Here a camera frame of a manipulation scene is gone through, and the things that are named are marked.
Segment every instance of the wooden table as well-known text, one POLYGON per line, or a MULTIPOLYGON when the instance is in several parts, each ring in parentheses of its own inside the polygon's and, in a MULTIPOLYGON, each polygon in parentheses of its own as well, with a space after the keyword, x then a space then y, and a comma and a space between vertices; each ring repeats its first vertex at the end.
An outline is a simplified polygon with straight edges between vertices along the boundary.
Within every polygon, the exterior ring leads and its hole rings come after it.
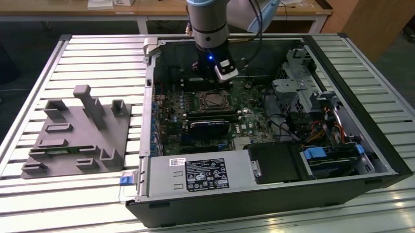
MULTIPOLYGON (((318 33, 332 10, 314 0, 278 7, 273 20, 312 21, 309 33, 318 33)), ((86 0, 0 0, 0 21, 136 21, 141 34, 148 34, 146 21, 188 20, 185 0, 136 0, 132 6, 110 10, 88 10, 86 0)))

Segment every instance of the warning label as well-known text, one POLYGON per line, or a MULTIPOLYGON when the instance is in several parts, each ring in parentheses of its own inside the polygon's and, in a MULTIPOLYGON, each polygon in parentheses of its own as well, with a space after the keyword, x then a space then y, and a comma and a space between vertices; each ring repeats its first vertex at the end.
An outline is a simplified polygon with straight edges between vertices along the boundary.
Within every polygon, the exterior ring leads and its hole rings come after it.
POLYGON ((228 188, 224 159, 185 162, 185 187, 189 192, 228 188))

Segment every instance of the floor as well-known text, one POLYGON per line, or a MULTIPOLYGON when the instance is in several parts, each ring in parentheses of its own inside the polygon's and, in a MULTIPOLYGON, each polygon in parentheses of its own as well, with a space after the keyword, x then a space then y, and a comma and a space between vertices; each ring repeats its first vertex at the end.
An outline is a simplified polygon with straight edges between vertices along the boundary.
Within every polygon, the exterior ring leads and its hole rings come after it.
MULTIPOLYGON (((156 25, 149 22, 148 26, 149 33, 182 33, 185 23, 156 25)), ((0 141, 13 123, 60 35, 136 33, 138 31, 134 22, 53 22, 48 31, 38 22, 0 22, 0 42, 21 72, 18 79, 0 85, 0 141)), ((413 60, 415 43, 407 42, 399 36, 375 65, 415 107, 413 60)))

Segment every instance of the cable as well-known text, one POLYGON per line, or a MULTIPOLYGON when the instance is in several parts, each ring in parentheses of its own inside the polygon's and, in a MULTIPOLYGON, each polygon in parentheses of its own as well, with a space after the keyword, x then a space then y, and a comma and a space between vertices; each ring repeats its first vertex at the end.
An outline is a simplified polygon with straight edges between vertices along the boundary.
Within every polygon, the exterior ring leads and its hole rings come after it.
POLYGON ((286 8, 294 8, 294 6, 286 6, 281 1, 278 2, 280 4, 282 4, 284 6, 284 10, 285 10, 285 21, 288 20, 288 12, 286 12, 286 8))
POLYGON ((254 9, 254 6, 253 6, 253 3, 252 3, 252 0, 249 0, 249 4, 250 4, 250 7, 252 7, 252 10, 254 12, 254 16, 256 16, 256 21, 258 23, 258 44, 257 44, 257 48, 256 48, 256 51, 253 52, 250 58, 246 59, 245 61, 245 67, 248 66, 249 62, 253 60, 253 58, 256 57, 256 55, 258 54, 258 51, 260 51, 260 47, 261 47, 261 30, 262 30, 262 16, 261 16, 261 10, 260 10, 260 7, 258 7, 258 4, 257 4, 257 1, 254 1, 254 4, 256 4, 256 7, 257 7, 257 10, 258 10, 258 15, 257 15, 257 12, 256 12, 256 9, 254 9))
POLYGON ((278 124, 274 123, 274 121, 269 119, 265 108, 264 108, 264 116, 269 120, 270 124, 273 124, 280 130, 288 133, 288 135, 292 137, 293 140, 296 140, 297 142, 302 142, 293 133, 290 133, 284 127, 281 127, 278 124))

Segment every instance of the motherboard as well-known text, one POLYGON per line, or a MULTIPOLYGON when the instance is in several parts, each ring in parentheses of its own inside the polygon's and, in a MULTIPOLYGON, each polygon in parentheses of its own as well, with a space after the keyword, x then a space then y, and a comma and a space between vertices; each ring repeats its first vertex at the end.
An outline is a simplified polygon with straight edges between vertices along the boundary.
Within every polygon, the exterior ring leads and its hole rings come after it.
POLYGON ((206 91, 182 86, 156 98, 164 155, 241 150, 274 140, 262 114, 262 85, 234 79, 226 88, 206 91))

